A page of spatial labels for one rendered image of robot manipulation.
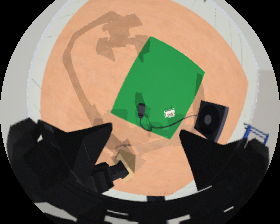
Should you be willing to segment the green circuit board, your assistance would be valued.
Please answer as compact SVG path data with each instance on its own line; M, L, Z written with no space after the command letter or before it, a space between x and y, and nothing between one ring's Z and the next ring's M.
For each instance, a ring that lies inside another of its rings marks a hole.
M127 73L110 113L170 139L194 102L204 76L205 72L184 53L150 36ZM141 126L139 103L146 106Z

